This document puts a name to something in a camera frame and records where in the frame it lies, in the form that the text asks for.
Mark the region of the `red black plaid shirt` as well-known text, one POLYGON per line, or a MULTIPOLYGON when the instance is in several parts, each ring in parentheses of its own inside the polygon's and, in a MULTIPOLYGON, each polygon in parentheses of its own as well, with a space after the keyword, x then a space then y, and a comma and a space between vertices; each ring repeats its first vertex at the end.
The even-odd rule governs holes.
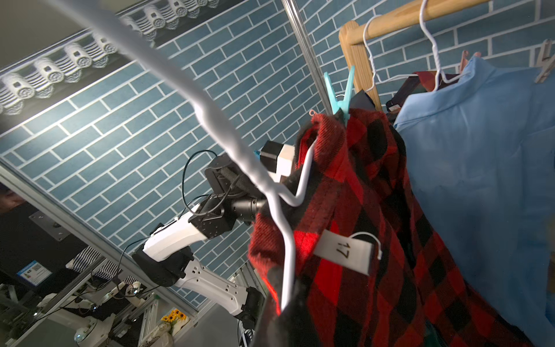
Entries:
POLYGON ((268 208, 249 261, 269 289, 255 346, 529 346, 464 279, 412 192, 403 139, 378 111, 317 114, 295 145, 283 205, 296 247, 291 303, 280 306, 285 244, 268 208))

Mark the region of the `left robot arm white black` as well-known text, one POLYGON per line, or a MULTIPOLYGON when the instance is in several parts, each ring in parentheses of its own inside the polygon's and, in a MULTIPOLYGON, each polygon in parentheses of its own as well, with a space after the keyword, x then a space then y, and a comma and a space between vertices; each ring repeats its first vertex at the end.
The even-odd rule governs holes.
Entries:
POLYGON ((254 223, 265 196, 227 154, 215 156, 205 169, 212 192, 172 222, 161 225, 137 247, 132 258, 160 287, 190 289, 219 304, 253 329, 264 305, 254 287, 234 284, 195 259, 191 246, 231 231, 236 222, 254 223))

